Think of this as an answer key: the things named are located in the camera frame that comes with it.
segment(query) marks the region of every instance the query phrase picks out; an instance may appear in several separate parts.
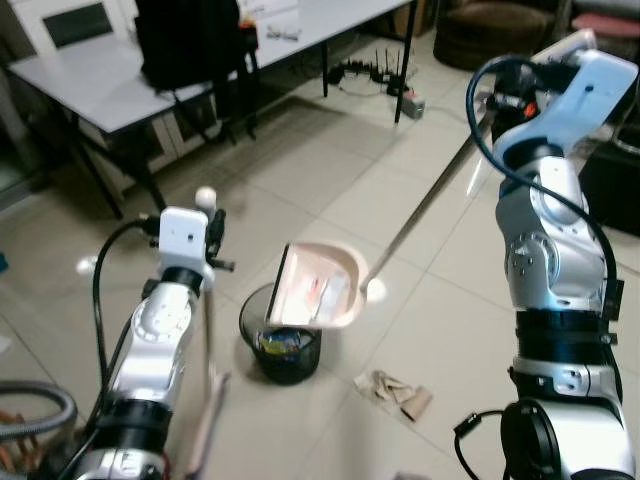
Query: table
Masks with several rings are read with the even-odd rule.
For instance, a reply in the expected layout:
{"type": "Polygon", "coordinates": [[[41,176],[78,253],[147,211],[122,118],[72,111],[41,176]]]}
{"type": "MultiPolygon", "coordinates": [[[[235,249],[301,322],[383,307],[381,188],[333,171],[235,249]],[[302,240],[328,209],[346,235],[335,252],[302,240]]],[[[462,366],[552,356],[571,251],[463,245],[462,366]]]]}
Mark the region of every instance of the table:
{"type": "MultiPolygon", "coordinates": [[[[273,17],[258,22],[258,66],[263,68],[272,65],[304,49],[320,45],[323,93],[326,97],[327,40],[406,4],[410,4],[411,8],[401,73],[404,85],[417,0],[300,0],[298,15],[302,32],[297,42],[267,38],[264,24],[273,21],[273,17]]],[[[156,94],[145,83],[140,74],[141,65],[142,54],[135,42],[122,41],[109,34],[64,47],[51,56],[28,58],[10,67],[14,75],[71,112],[69,128],[81,144],[78,148],[81,158],[117,218],[122,218],[119,207],[82,148],[83,145],[98,150],[123,173],[143,185],[160,210],[165,207],[162,194],[144,162],[113,158],[103,147],[83,135],[77,125],[78,119],[82,118],[103,133],[114,134],[174,109],[176,103],[170,93],[156,94]]],[[[185,101],[210,91],[210,85],[203,84],[180,89],[176,93],[181,101],[185,101]]],[[[401,103],[402,95],[398,97],[396,123],[400,119],[401,103]]]]}

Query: wall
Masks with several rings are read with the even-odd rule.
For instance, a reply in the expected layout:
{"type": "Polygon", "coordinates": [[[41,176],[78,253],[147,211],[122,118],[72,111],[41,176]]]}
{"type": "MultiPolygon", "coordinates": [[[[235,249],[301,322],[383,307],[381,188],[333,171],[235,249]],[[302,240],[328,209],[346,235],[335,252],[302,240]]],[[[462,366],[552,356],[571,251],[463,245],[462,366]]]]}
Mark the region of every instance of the wall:
{"type": "Polygon", "coordinates": [[[35,54],[7,0],[0,0],[0,37],[18,58],[35,54]]]}

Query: table leg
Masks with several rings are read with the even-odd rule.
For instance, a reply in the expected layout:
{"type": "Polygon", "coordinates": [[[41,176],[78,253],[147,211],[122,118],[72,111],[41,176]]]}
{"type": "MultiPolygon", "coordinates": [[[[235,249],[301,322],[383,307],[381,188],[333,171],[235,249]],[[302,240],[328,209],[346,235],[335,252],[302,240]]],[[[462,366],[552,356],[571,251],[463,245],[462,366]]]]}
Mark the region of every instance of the table leg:
{"type": "Polygon", "coordinates": [[[146,162],[141,162],[136,165],[137,175],[134,177],[140,184],[147,189],[151,198],[153,199],[153,203],[156,204],[156,208],[159,212],[162,212],[165,208],[167,208],[167,202],[165,202],[164,197],[162,196],[162,192],[158,187],[158,183],[156,179],[153,178],[153,174],[151,170],[149,170],[149,165],[146,162]]]}
{"type": "Polygon", "coordinates": [[[411,53],[411,39],[413,38],[413,25],[416,22],[416,10],[418,8],[418,0],[412,0],[409,4],[409,21],[407,23],[407,34],[404,37],[404,55],[402,57],[402,73],[400,74],[400,92],[396,103],[396,119],[400,121],[400,112],[402,109],[402,98],[404,97],[404,86],[407,83],[407,67],[409,66],[409,54],[411,53]]]}
{"type": "Polygon", "coordinates": [[[101,156],[109,160],[116,167],[118,167],[125,175],[129,175],[136,182],[142,185],[151,195],[153,202],[156,204],[158,211],[162,212],[165,208],[167,208],[167,203],[162,196],[162,192],[160,192],[160,188],[158,188],[158,184],[156,183],[155,178],[151,174],[149,170],[149,165],[147,162],[140,161],[127,161],[124,160],[113,152],[110,152],[102,145],[96,143],[92,138],[87,137],[86,135],[82,135],[79,133],[82,138],[82,141],[89,146],[92,150],[98,152],[101,156]]]}
{"type": "MultiPolygon", "coordinates": [[[[66,117],[64,116],[64,113],[61,111],[60,114],[66,121],[66,117]]],[[[89,157],[89,154],[84,149],[84,146],[82,144],[82,138],[81,138],[82,134],[78,129],[78,115],[75,113],[71,115],[70,127],[72,130],[71,134],[74,140],[73,144],[75,146],[75,149],[78,151],[80,160],[82,161],[82,163],[84,163],[84,166],[87,167],[87,170],[89,171],[89,174],[93,177],[93,180],[96,182],[96,185],[98,185],[98,189],[100,190],[100,193],[102,193],[102,196],[104,197],[106,202],[109,204],[109,207],[113,212],[113,216],[116,217],[117,220],[122,220],[123,218],[122,211],[120,210],[120,207],[118,207],[118,203],[116,202],[116,199],[113,198],[111,191],[109,191],[109,187],[107,187],[107,184],[105,183],[104,179],[100,175],[100,172],[98,172],[98,169],[93,164],[93,161],[89,157]]]]}
{"type": "Polygon", "coordinates": [[[324,41],[320,44],[320,50],[322,55],[322,93],[325,98],[329,95],[329,67],[328,67],[328,48],[327,42],[324,41]]]}

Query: white ball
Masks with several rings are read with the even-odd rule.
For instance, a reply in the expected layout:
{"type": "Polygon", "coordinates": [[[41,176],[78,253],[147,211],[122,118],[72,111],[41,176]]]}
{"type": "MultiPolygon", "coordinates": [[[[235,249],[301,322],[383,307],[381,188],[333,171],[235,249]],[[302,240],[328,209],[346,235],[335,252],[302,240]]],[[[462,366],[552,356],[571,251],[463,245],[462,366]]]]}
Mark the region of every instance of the white ball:
{"type": "Polygon", "coordinates": [[[217,194],[211,187],[200,187],[196,192],[196,206],[202,210],[215,210],[217,194]]]}
{"type": "Polygon", "coordinates": [[[98,261],[98,257],[95,255],[90,255],[88,257],[82,257],[76,263],[76,272],[82,277],[90,277],[93,275],[93,271],[96,268],[96,262],[98,261]]]}

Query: ottoman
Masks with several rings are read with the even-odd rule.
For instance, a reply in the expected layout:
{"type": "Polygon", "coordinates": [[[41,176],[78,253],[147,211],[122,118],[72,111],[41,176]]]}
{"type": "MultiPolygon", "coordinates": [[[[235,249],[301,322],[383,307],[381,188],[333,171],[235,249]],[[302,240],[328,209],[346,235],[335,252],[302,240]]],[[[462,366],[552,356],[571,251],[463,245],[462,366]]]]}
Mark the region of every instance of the ottoman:
{"type": "Polygon", "coordinates": [[[517,3],[469,3],[440,18],[433,54],[465,70],[506,53],[531,55],[544,45],[554,21],[551,13],[517,3]]]}

